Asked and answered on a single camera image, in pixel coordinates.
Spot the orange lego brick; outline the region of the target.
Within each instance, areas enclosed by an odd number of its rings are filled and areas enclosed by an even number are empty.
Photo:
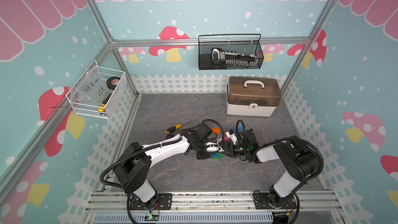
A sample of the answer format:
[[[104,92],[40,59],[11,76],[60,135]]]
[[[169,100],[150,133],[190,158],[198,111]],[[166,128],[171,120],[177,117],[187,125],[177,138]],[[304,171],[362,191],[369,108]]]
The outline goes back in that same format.
[[[219,128],[212,128],[212,132],[215,134],[220,134],[221,130]]]

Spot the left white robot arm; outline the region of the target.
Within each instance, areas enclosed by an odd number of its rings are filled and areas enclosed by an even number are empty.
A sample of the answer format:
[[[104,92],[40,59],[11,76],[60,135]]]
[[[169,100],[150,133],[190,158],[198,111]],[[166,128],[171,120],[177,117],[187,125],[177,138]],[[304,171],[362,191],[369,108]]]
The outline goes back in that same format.
[[[191,150],[198,155],[211,155],[220,151],[221,145],[216,138],[202,140],[193,131],[182,132],[150,145],[141,146],[135,142],[125,150],[112,170],[125,193],[133,194],[145,204],[154,205],[158,193],[147,179],[149,170],[165,159]]]

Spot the dark green lego brick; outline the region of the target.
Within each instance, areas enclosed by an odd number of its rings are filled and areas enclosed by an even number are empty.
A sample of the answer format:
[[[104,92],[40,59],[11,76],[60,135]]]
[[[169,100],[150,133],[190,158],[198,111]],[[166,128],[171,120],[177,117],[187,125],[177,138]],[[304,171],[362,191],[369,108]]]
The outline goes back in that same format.
[[[222,159],[222,153],[220,153],[220,156],[217,157],[217,158],[213,158],[212,156],[211,156],[211,158],[212,158],[214,161],[218,161],[218,160]]]

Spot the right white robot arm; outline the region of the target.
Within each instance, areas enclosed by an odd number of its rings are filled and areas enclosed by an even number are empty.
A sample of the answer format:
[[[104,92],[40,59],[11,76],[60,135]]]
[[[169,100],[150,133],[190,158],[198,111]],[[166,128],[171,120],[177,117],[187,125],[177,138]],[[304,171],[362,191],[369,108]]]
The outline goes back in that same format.
[[[317,177],[323,170],[324,160],[320,151],[310,142],[291,136],[259,146],[249,139],[234,145],[225,145],[224,155],[242,158],[256,164],[279,160],[285,167],[281,178],[268,193],[268,204],[281,208],[304,184]]]

